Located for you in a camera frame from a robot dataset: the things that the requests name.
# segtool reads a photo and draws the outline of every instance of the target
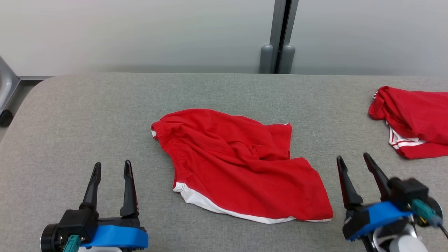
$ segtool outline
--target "cable connector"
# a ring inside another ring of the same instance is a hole
[[[78,252],[79,247],[81,246],[81,238],[78,235],[71,235],[67,244],[64,247],[63,252]]]
[[[412,211],[434,228],[438,228],[444,223],[431,207],[419,199],[412,201]]]

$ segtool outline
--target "wheel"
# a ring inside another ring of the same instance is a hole
[[[3,112],[0,114],[0,126],[1,127],[8,127],[11,122],[13,121],[13,113],[9,110],[3,110]]]

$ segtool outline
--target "gray table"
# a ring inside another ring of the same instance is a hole
[[[414,176],[430,186],[448,213],[448,157],[404,160],[388,145],[384,122],[368,117],[371,96],[383,85],[448,91],[448,80],[415,77],[110,73],[48,79],[25,99],[0,144],[0,248],[38,251],[43,228],[79,206],[98,161],[98,211],[101,217],[118,216],[122,169],[130,159],[153,252],[362,252],[361,242],[349,243],[342,235],[337,155],[365,202],[379,200],[362,158],[369,152],[390,177]],[[264,124],[290,122],[291,156],[304,156],[320,173],[333,220],[267,225],[186,204],[172,191],[171,160],[152,139],[150,126],[188,108]],[[419,234],[429,251],[446,251],[448,241],[439,230]]]

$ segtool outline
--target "white trim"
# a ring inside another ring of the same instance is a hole
[[[229,211],[226,209],[223,209],[219,206],[217,206],[215,203],[213,203],[210,199],[208,199],[206,196],[202,195],[201,193],[189,188],[185,183],[179,183],[176,182],[176,186],[174,187],[173,191],[180,192],[182,198],[185,200],[188,204],[193,204],[199,207],[202,207],[204,209],[207,209],[209,211],[215,212],[215,213],[223,213],[232,215],[238,218],[251,220],[254,222],[260,222],[260,223],[266,223],[266,224],[275,224],[275,223],[281,223],[281,222],[288,222],[291,220],[295,220],[296,218],[290,216],[288,218],[282,218],[282,219],[270,219],[270,218],[264,218],[264,217],[258,217],[258,216],[252,216],[248,214],[241,214],[233,211]],[[310,220],[309,222],[327,222],[331,219],[325,219],[325,220]]]
[[[390,131],[389,144],[392,145],[392,147],[394,147],[394,149],[396,150],[403,146],[417,146],[426,143],[425,140],[421,140],[418,137],[413,138],[402,137],[390,125],[389,125],[389,131]]]

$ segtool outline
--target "red garment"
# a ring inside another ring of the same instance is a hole
[[[391,145],[406,158],[448,155],[448,92],[406,91],[384,86],[369,108],[391,127]]]
[[[263,223],[333,217],[319,174],[289,157],[290,124],[188,109],[152,125],[175,169],[174,191],[187,203]]]

